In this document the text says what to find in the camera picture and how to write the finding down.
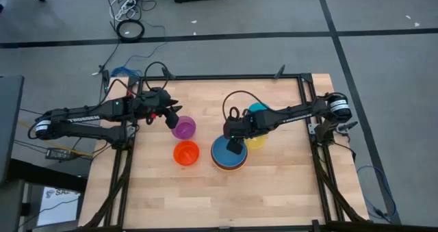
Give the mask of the yellow plastic bowl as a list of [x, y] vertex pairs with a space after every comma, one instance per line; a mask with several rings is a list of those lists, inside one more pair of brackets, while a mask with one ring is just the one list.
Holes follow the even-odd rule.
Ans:
[[255, 150], [263, 147], [266, 143], [267, 138], [268, 138], [267, 135], [262, 135], [254, 138], [245, 139], [244, 142], [248, 149]]

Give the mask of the purple plastic bowl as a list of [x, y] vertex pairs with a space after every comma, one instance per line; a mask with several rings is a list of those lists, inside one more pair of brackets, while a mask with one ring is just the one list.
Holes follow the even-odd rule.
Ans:
[[180, 140], [189, 140], [196, 131], [196, 123], [189, 116], [180, 116], [177, 126], [172, 129], [174, 137]]

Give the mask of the large blue plastic bowl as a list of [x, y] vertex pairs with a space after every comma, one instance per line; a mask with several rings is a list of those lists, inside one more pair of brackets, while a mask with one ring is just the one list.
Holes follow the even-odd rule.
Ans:
[[217, 167], [223, 170], [237, 170], [242, 167], [248, 157], [248, 149], [242, 144], [242, 152], [235, 154], [227, 149], [229, 140], [224, 136], [216, 138], [211, 146], [211, 158]]

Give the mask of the teal plastic bowl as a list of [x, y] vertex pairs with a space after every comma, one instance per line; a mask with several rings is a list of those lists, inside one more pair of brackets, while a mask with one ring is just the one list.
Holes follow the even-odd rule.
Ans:
[[266, 105], [266, 104], [264, 104], [264, 103], [260, 103], [260, 102], [256, 102], [256, 103], [253, 103], [249, 108], [248, 108], [248, 110], [250, 111], [250, 112], [257, 112], [257, 111], [260, 111], [260, 110], [267, 110], [269, 107]]

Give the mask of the black power adapter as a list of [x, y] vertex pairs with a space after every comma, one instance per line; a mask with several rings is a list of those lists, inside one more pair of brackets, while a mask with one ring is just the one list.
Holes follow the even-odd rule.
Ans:
[[57, 148], [48, 148], [45, 155], [46, 159], [54, 160], [69, 160], [71, 157], [70, 151]]

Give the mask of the white power strip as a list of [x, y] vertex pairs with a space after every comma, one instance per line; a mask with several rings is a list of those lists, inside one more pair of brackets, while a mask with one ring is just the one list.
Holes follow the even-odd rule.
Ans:
[[121, 18], [128, 14], [130, 11], [133, 11], [136, 5], [136, 0], [126, 0], [120, 7], [119, 11], [113, 15], [113, 19], [120, 22]]

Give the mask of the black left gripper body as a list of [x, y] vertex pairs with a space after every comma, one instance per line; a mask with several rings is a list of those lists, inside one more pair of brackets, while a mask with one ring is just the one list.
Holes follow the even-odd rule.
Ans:
[[177, 126], [179, 116], [172, 111], [170, 105], [171, 96], [162, 88], [151, 88], [149, 91], [141, 92], [136, 97], [136, 119], [145, 119], [148, 125], [151, 125], [157, 117], [164, 116], [165, 123], [169, 129]]

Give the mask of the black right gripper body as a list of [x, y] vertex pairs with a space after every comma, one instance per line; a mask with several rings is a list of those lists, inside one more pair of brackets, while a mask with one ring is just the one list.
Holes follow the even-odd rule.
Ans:
[[244, 116], [238, 114], [237, 117], [233, 117], [230, 114], [223, 126], [223, 136], [229, 141], [226, 148], [236, 155], [242, 153], [245, 139], [252, 139], [261, 135], [262, 131], [255, 122], [255, 112], [248, 110], [246, 110]]

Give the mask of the grey cabinet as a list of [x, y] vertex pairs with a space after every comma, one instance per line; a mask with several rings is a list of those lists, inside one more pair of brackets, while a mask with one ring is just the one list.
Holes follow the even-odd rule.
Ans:
[[0, 77], [0, 186], [8, 178], [24, 77]]

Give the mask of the white printed sign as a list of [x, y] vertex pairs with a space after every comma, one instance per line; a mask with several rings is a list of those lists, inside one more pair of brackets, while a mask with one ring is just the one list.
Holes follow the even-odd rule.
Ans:
[[45, 187], [36, 225], [42, 227], [76, 220], [80, 196], [78, 192]]

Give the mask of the orange plastic bowl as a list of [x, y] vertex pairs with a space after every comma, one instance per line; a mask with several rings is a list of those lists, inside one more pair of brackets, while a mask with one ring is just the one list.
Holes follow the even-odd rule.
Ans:
[[194, 164], [200, 155], [198, 145], [191, 140], [184, 140], [178, 143], [173, 151], [174, 160], [182, 166]]

